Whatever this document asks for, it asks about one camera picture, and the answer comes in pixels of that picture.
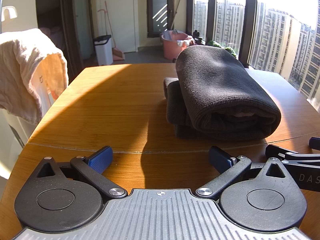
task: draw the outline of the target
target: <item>glass pane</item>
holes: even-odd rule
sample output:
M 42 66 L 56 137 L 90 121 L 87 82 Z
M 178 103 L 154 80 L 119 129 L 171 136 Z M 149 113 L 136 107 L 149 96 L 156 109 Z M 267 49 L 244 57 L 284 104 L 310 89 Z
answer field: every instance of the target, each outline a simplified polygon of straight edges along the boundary
M 208 0 L 195 0 L 193 31 L 197 30 L 205 41 L 207 31 Z
M 279 73 L 318 110 L 320 0 L 258 0 L 249 64 Z
M 161 33 L 167 30 L 167 8 L 167 0 L 152 0 L 153 32 Z
M 239 55 L 245 0 L 217 0 L 213 41 L 231 47 Z

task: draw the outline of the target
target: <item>white trash bin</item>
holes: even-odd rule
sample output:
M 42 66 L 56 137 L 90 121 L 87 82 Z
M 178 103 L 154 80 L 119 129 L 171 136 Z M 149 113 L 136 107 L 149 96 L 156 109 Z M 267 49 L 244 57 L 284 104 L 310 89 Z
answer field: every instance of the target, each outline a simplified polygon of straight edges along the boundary
M 94 38 L 93 42 L 99 66 L 111 65 L 113 63 L 111 35 L 99 36 Z

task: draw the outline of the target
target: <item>pink plastic tub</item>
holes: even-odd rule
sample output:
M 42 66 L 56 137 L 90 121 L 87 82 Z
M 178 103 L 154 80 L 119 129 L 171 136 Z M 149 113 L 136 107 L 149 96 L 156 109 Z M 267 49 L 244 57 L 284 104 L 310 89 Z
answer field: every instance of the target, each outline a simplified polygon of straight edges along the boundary
M 169 60 L 177 58 L 181 51 L 195 44 L 192 36 L 183 32 L 166 31 L 166 33 L 161 34 L 161 39 L 163 41 L 164 57 Z

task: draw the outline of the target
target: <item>black robotic device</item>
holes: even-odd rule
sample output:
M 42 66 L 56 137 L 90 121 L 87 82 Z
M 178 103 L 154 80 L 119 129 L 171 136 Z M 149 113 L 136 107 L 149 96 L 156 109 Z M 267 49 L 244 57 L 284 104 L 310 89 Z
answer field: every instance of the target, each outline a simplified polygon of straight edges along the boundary
M 108 146 L 69 163 L 45 157 L 16 197 L 23 230 L 14 239 L 309 239 L 298 229 L 307 210 L 300 188 L 320 191 L 320 155 L 269 145 L 266 156 L 266 163 L 252 163 L 213 146 L 209 161 L 220 175 L 194 193 L 130 195 L 101 175 L 112 162 Z

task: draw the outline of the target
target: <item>high-rise building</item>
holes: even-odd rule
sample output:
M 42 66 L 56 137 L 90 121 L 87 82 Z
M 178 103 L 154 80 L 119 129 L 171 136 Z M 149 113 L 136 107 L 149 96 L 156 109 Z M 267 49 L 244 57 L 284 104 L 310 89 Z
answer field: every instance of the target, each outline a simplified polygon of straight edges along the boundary
M 289 77 L 289 83 L 297 90 L 300 89 L 305 70 L 310 64 L 311 47 L 314 41 L 314 30 L 310 26 L 302 23 L 296 57 Z
M 193 30 L 200 32 L 200 36 L 203 37 L 204 41 L 207 32 L 207 11 L 207 2 L 196 2 L 193 16 Z
M 257 23 L 250 65 L 279 73 L 286 80 L 295 59 L 301 23 L 286 12 L 258 3 Z
M 222 47 L 232 47 L 239 55 L 244 22 L 244 5 L 224 0 L 217 2 L 214 41 Z
M 320 66 L 320 0 L 318 0 L 318 19 L 316 25 L 315 39 L 311 46 L 312 56 L 308 62 L 308 67 L 303 76 L 300 92 L 309 100 L 311 105 L 320 111 L 320 89 L 319 84 L 319 66 Z

